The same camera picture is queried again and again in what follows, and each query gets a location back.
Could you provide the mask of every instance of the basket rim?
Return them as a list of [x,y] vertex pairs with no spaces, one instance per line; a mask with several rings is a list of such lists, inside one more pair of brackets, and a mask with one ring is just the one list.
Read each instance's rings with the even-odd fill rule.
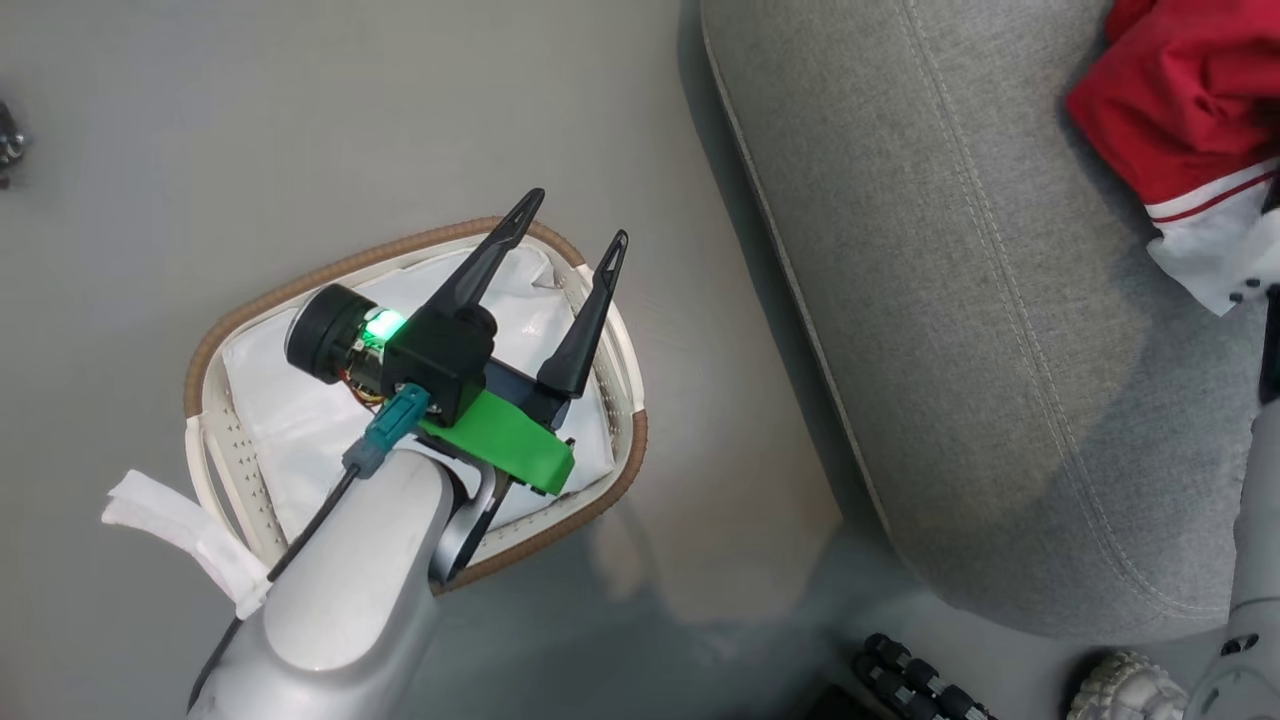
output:
[[[394,259],[399,255],[415,252],[425,247],[488,233],[498,227],[498,223],[500,222],[502,218],[499,217],[477,218],[475,220],[445,225],[371,247],[349,258],[330,263],[315,272],[307,273],[223,315],[221,319],[219,319],[209,331],[209,333],[201,338],[200,343],[196,346],[195,354],[191,357],[191,364],[187,366],[187,379],[183,391],[183,411],[186,418],[191,420],[192,418],[198,418],[204,414],[204,384],[205,375],[209,373],[209,365],[212,363],[214,355],[218,352],[218,348],[221,347],[223,342],[244,323],[271,310],[282,302],[287,302],[297,297],[298,295],[310,292],[323,284],[340,279],[344,275],[358,272],[370,265]],[[527,234],[540,240],[548,247],[559,254],[566,261],[568,261],[570,265],[576,268],[586,264],[586,259],[582,258],[582,254],[579,252],[577,249],[573,247],[567,240],[564,240],[563,236],[549,227],[535,220],[530,224]],[[453,583],[449,584],[447,591],[467,585],[480,578],[484,578],[485,575],[497,573],[512,562],[524,560],[534,552],[538,552],[553,542],[568,536],[582,525],[586,525],[613,506],[613,503],[627,492],[631,483],[635,480],[636,474],[640,471],[640,464],[643,462],[645,450],[648,448],[648,411],[643,409],[632,414],[631,448],[627,454],[627,461],[622,466],[618,478],[600,497],[595,498],[589,505],[568,518],[564,518],[559,523],[539,530],[536,534],[530,536],[493,557],[468,566]]]

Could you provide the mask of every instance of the black cable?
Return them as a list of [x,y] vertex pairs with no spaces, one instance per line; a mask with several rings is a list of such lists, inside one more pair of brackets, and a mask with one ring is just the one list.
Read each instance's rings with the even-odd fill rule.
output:
[[[302,534],[300,534],[293,543],[289,544],[289,548],[284,551],[284,556],[280,557],[275,562],[275,566],[271,568],[271,571],[266,574],[268,582],[274,583],[276,578],[284,573],[284,569],[289,566],[289,562],[293,562],[293,559],[298,556],[298,552],[301,552],[302,547],[307,544],[311,536],[316,534],[316,530],[320,528],[321,523],[325,521],[325,518],[328,518],[329,514],[333,512],[333,509],[338,506],[338,501],[342,500],[343,495],[346,495],[347,488],[351,487],[351,483],[356,479],[356,474],[358,471],[360,466],[357,465],[347,468],[347,471],[342,474],[342,479],[338,480],[338,484],[333,486],[333,489],[329,491],[329,497],[324,500],[324,505],[320,506],[320,510],[316,510],[311,521],[307,523]],[[218,647],[214,648],[214,653],[209,656],[209,660],[205,661],[205,666],[200,669],[200,675],[196,675],[196,684],[192,685],[191,697],[187,700],[187,712],[191,712],[191,708],[196,706],[196,701],[200,698],[200,692],[205,689],[205,682],[209,680],[209,674],[214,671],[214,666],[223,659],[223,653],[227,652],[227,647],[232,644],[232,639],[243,624],[244,621],[239,618],[232,618],[232,624],[228,625],[227,632],[223,633],[223,639],[218,641]]]

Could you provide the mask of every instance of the green light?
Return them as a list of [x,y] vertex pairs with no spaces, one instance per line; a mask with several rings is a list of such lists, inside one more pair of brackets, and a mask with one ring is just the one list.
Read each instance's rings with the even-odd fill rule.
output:
[[404,315],[401,315],[396,310],[383,310],[378,315],[374,315],[372,320],[365,324],[365,340],[374,341],[375,345],[383,345],[396,334],[396,331],[404,324]]

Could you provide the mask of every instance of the red cloth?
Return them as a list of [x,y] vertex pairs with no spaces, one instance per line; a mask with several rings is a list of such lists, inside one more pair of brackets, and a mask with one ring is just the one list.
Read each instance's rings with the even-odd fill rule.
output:
[[1066,106],[1146,205],[1277,155],[1280,0],[1116,0],[1106,32]]

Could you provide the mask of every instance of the gray fabric upholstery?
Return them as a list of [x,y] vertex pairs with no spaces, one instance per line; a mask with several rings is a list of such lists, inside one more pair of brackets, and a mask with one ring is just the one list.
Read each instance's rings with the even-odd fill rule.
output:
[[882,520],[947,602],[1119,643],[1225,616],[1261,307],[1149,260],[1062,97],[1105,0],[708,0],[731,120]]

